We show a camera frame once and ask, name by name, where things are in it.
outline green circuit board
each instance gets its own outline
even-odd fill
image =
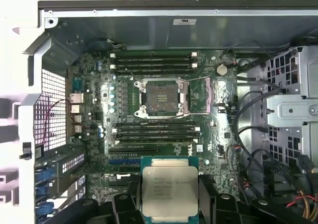
[[[81,172],[87,176],[88,197],[104,202],[125,191],[128,181],[120,175],[140,172],[138,160],[146,155],[197,156],[200,174],[211,174],[220,192],[237,195],[228,119],[237,103],[235,54],[195,51],[193,59],[193,51],[113,53],[115,58],[84,53],[71,67],[73,93],[84,97],[74,115],[81,116],[80,138],[87,145],[88,163]],[[216,73],[220,65],[227,66],[226,75]],[[141,92],[146,79],[147,97]],[[177,87],[180,80],[187,81],[185,89]],[[175,98],[176,91],[184,94]],[[178,117],[182,101],[187,106],[181,111],[192,115]],[[145,119],[138,112],[170,118]]]

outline cpu socket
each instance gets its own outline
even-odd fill
[[[189,113],[188,83],[180,78],[145,78],[134,82],[139,88],[139,110],[143,119],[166,119]]]

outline cpu processor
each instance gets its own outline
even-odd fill
[[[139,110],[143,119],[166,119],[189,113],[188,83],[180,78],[145,78],[134,83],[139,88]]]
[[[146,223],[198,223],[197,165],[197,157],[142,157]]]

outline red wire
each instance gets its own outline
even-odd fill
[[[71,106],[71,102],[67,99],[61,99],[61,100],[58,100],[57,102],[55,102],[50,108],[49,110],[46,112],[46,115],[45,115],[45,120],[44,120],[44,134],[43,134],[43,139],[42,139],[42,142],[41,142],[41,145],[44,145],[45,144],[45,138],[46,138],[46,127],[47,127],[47,121],[49,120],[50,118],[50,111],[53,107],[55,107],[58,103],[60,103],[61,101],[66,101],[69,103],[69,105]],[[70,115],[70,118],[72,119],[72,121],[74,121],[75,123],[81,125],[79,122],[77,122],[71,115]]]
[[[301,198],[303,198],[303,197],[310,198],[310,199],[312,199],[312,200],[314,200],[314,201],[316,202],[316,198],[314,198],[314,197],[312,197],[312,196],[310,196],[310,195],[306,195],[306,196],[298,196],[297,198],[295,198],[295,200],[294,200],[293,202],[291,202],[291,203],[287,204],[287,206],[286,206],[286,207],[288,208],[288,207],[290,207],[290,206],[294,205],[294,204],[296,203],[296,201],[297,201],[297,200],[299,200],[299,199],[301,199]]]

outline label sticker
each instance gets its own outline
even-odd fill
[[[197,19],[174,19],[173,25],[195,25]]]
[[[197,152],[203,152],[203,145],[197,145]]]

